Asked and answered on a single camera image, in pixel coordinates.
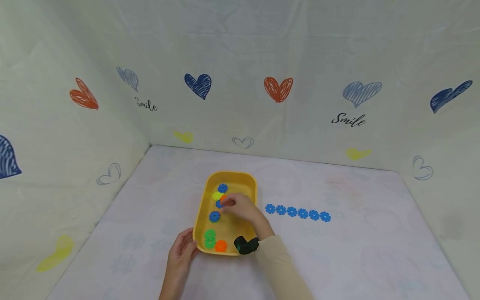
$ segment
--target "beige sleeve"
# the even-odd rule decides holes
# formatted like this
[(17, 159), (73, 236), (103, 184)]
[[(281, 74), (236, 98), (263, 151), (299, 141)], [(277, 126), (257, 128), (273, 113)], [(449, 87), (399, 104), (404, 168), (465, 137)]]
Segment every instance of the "beige sleeve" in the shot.
[(260, 241), (256, 256), (277, 300), (314, 299), (279, 236)]

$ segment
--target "yellow plastic tray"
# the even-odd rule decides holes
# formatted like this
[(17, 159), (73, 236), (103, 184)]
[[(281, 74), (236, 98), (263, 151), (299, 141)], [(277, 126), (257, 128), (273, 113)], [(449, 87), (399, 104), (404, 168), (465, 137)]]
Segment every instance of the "yellow plastic tray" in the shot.
[[(198, 208), (197, 219), (193, 227), (193, 239), (197, 241), (197, 248), (205, 253), (217, 255), (240, 255), (233, 245), (233, 241), (243, 235), (246, 240), (255, 237), (255, 230), (250, 222), (239, 219), (233, 215), (221, 214), (220, 220), (216, 223), (210, 222), (209, 216), (212, 211), (220, 211), (212, 199), (212, 194), (217, 191), (218, 186), (224, 183), (228, 186), (226, 195), (242, 193), (250, 197), (253, 204), (257, 205), (257, 182), (252, 175), (242, 172), (219, 171), (210, 175), (205, 185), (204, 194), (200, 207)], [(207, 230), (213, 229), (216, 232), (216, 241), (227, 242), (226, 252), (217, 252), (215, 248), (207, 249), (205, 246), (204, 234)]]

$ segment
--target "heart outline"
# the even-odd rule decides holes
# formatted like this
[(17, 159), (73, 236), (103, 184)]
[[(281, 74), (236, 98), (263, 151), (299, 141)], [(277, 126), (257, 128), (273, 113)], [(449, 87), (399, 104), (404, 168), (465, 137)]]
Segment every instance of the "heart outline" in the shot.
[(20, 175), (15, 150), (10, 141), (0, 134), (0, 179)]
[(117, 73), (126, 84), (131, 86), (135, 92), (138, 93), (138, 76), (134, 71), (130, 69), (122, 70), (121, 67), (117, 67)]
[(282, 103), (290, 94), (290, 91), (293, 86), (293, 78), (287, 78), (280, 86), (278, 82), (273, 77), (266, 77), (264, 80), (264, 88), (267, 94), (276, 102)]
[(447, 88), (435, 94), (430, 100), (430, 108), (433, 110), (433, 113), (435, 114), (445, 104), (460, 96), (463, 92), (468, 90), (472, 84), (472, 80), (467, 80), (457, 86), (455, 90)]
[(185, 133), (174, 131), (173, 134), (177, 137), (177, 139), (181, 140), (186, 144), (191, 144), (193, 142), (193, 133), (191, 133), (190, 131), (187, 131)]
[(84, 108), (98, 110), (98, 102), (86, 84), (80, 78), (75, 78), (75, 81), (77, 82), (80, 91), (75, 89), (70, 91), (70, 98), (73, 100), (73, 102)]
[[(425, 176), (416, 177), (416, 176), (415, 176), (415, 170), (416, 170), (416, 169), (415, 169), (415, 163), (416, 163), (417, 160), (419, 160), (419, 159), (421, 160), (421, 166), (420, 166), (420, 168), (418, 168), (418, 170), (427, 169), (427, 170), (429, 171), (429, 173), (428, 173), (427, 175), (425, 175)], [(415, 178), (415, 179), (417, 179), (417, 180), (428, 180), (428, 179), (432, 178), (432, 176), (433, 176), (433, 168), (430, 167), (430, 166), (424, 166), (423, 163), (424, 163), (423, 157), (421, 157), (420, 155), (417, 155), (417, 156), (415, 156), (415, 157), (413, 158), (413, 166), (412, 166), (412, 167), (413, 167), (413, 178)]]
[[(112, 169), (115, 168), (117, 169), (117, 173), (118, 173), (118, 178), (114, 179), (112, 177)], [(108, 174), (107, 175), (102, 175), (100, 177), (98, 177), (98, 179), (96, 180), (97, 184), (98, 185), (107, 185), (107, 184), (111, 184), (111, 183), (114, 183), (116, 181), (118, 181), (121, 177), (121, 168), (120, 168), (120, 165), (117, 164), (117, 163), (112, 163), (110, 165), (110, 167), (108, 167)], [(105, 179), (114, 179), (110, 182), (107, 182), (107, 181), (104, 181)]]
[(359, 160), (372, 154), (372, 151), (370, 149), (360, 151), (357, 148), (350, 148), (350, 149), (347, 149), (345, 154), (350, 160)]
[(185, 84), (200, 98), (206, 100), (208, 92), (212, 87), (212, 78), (208, 74), (202, 74), (195, 79), (190, 74), (186, 73), (183, 77)]
[(360, 104), (378, 94), (381, 89), (381, 82), (371, 82), (363, 85), (360, 81), (355, 81), (345, 87), (342, 95), (357, 108)]
[[(249, 141), (249, 144), (248, 144), (247, 147), (243, 146), (243, 143), (245, 142), (245, 140)], [(253, 141), (253, 138), (251, 138), (251, 137), (246, 137), (243, 140), (241, 140), (239, 138), (236, 138), (236, 137), (232, 137), (232, 142), (242, 149), (248, 149), (248, 148), (252, 147), (254, 141)]]

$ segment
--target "blue heart drawing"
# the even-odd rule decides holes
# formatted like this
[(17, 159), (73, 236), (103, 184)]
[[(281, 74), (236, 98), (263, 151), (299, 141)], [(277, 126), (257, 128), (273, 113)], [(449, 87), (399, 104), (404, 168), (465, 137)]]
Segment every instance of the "blue heart drawing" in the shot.
[(122, 70), (121, 67), (117, 67), (117, 72), (120, 75), (120, 78), (129, 86), (131, 86), (138, 93), (138, 77), (134, 71), (125, 69)]
[(22, 170), (17, 165), (12, 144), (6, 137), (0, 134), (0, 179), (21, 173)]
[(207, 74), (202, 74), (195, 80), (193, 76), (187, 73), (185, 74), (185, 83), (197, 96), (205, 100), (212, 86), (212, 78)]
[(240, 148), (248, 149), (253, 145), (253, 138), (246, 137), (243, 140), (241, 140), (239, 138), (234, 137), (232, 138), (232, 142), (234, 142), (235, 145), (237, 145)]
[(428, 180), (433, 176), (433, 169), (423, 165), (423, 158), (417, 155), (413, 158), (413, 177), (417, 180)]
[(343, 90), (343, 98), (353, 103), (355, 108), (357, 108), (360, 104), (378, 94), (381, 89), (381, 82), (363, 85), (360, 81), (355, 81), (347, 85)]
[(465, 92), (469, 87), (471, 87), (473, 81), (468, 80), (459, 85), (455, 90), (447, 88), (443, 91), (438, 92), (430, 100), (430, 107), (433, 110), (433, 113), (436, 113), (439, 109), (442, 108), (445, 104), (455, 99), (461, 93)]
[[(117, 172), (116, 172), (116, 174), (112, 175), (112, 170), (114, 168), (115, 168), (115, 170), (117, 170)], [(120, 179), (120, 177), (121, 177), (120, 165), (117, 164), (117, 163), (113, 163), (113, 164), (110, 165), (110, 167), (108, 167), (108, 174), (98, 177), (96, 182), (97, 182), (98, 185), (107, 185), (107, 184), (111, 184), (113, 182), (116, 182), (117, 180)]]

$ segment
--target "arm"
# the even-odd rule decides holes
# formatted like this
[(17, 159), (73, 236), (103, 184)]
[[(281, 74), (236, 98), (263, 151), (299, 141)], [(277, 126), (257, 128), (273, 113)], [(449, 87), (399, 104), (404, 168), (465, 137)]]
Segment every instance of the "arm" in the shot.
[(313, 300), (313, 296), (293, 265), (279, 236), (262, 212), (242, 194), (229, 195), (222, 204), (223, 212), (250, 221), (259, 240), (256, 258), (277, 300)]
[(313, 300), (279, 236), (264, 215), (252, 222), (259, 242), (256, 258), (277, 300)]
[(167, 269), (163, 278), (162, 290), (158, 300), (180, 300), (188, 278), (190, 265), (197, 256), (196, 241), (193, 241), (193, 228), (177, 236), (168, 252)]

